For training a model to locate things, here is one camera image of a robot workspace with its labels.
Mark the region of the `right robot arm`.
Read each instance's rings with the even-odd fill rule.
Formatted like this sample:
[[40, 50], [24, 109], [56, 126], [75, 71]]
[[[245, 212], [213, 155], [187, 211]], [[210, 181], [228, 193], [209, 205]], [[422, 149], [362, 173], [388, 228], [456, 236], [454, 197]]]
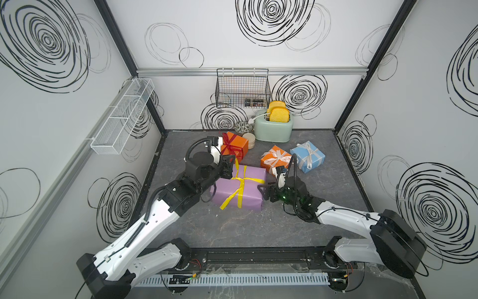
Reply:
[[383, 265], [406, 279], [418, 273], [426, 242], [396, 212], [358, 211], [315, 197], [298, 178], [297, 168], [293, 155], [289, 168], [277, 167], [275, 182], [261, 184], [258, 190], [267, 201], [290, 205], [291, 214], [306, 223], [332, 225], [358, 235], [357, 239], [335, 236], [329, 241], [322, 251], [328, 267], [362, 262]]

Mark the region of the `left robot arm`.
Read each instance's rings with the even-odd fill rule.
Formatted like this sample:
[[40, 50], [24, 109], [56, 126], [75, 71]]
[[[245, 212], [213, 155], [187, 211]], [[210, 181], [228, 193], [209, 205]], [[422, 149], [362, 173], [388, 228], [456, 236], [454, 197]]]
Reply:
[[105, 249], [82, 255], [77, 267], [92, 298], [124, 299], [134, 286], [163, 270], [187, 268], [191, 250], [180, 238], [151, 252], [146, 248], [196, 205], [218, 179], [232, 178], [235, 163], [234, 155], [207, 151], [186, 157], [185, 170], [155, 190], [142, 218]]

